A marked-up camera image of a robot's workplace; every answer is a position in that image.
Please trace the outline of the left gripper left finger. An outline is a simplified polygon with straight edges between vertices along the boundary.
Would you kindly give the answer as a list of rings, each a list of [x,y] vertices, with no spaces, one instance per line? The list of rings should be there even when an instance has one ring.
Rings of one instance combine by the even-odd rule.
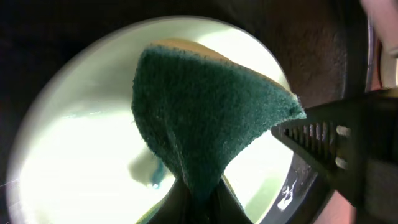
[[[196,201],[182,179],[177,179],[148,224],[197,224]]]

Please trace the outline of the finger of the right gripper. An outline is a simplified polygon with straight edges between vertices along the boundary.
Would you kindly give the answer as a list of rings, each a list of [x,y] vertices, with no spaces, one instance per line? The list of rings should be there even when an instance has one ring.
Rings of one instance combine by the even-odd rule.
[[[308,108],[272,135],[356,208],[356,223],[397,223],[397,89]]]

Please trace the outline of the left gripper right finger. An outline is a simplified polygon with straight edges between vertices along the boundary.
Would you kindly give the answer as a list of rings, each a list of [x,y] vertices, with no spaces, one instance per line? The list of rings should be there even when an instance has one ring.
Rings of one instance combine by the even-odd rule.
[[[252,224],[223,179],[211,194],[211,224]]]

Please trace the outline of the yellow green sponge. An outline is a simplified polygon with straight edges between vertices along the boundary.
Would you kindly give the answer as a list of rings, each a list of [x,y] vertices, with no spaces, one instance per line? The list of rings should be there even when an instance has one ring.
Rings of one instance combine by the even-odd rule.
[[[142,51],[132,113],[149,149],[200,202],[255,139],[306,117],[297,96],[274,80],[206,47],[173,41]]]

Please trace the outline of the white plate with stain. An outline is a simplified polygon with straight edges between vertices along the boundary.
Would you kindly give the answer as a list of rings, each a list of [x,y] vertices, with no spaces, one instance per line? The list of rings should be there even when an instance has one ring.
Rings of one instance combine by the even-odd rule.
[[[224,22],[160,17],[107,35],[69,61],[25,116],[7,168],[10,223],[136,223],[165,197],[174,176],[141,139],[131,101],[143,48],[169,38],[289,87],[268,49]]]

